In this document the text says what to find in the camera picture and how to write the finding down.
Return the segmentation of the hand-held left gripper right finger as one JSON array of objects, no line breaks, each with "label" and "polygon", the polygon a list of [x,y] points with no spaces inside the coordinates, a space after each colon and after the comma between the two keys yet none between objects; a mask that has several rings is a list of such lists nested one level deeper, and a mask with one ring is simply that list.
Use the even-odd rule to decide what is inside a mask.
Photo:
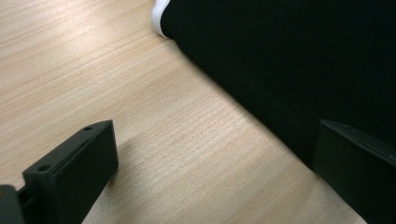
[{"label": "hand-held left gripper right finger", "polygon": [[395,147],[323,119],[313,168],[367,224],[396,224]]}]

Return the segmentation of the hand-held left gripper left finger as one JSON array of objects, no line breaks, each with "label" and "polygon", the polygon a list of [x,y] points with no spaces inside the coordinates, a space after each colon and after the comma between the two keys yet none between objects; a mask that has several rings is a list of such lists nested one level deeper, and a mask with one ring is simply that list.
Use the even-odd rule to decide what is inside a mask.
[{"label": "hand-held left gripper left finger", "polygon": [[21,207],[28,224],[81,224],[119,168],[113,122],[91,124],[22,175]]}]

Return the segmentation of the black garment with white trim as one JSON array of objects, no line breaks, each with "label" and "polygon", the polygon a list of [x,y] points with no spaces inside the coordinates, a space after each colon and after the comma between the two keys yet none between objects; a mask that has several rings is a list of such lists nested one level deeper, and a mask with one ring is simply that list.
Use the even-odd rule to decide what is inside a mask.
[{"label": "black garment with white trim", "polygon": [[305,165],[321,119],[396,147],[396,0],[154,0],[151,26]]}]

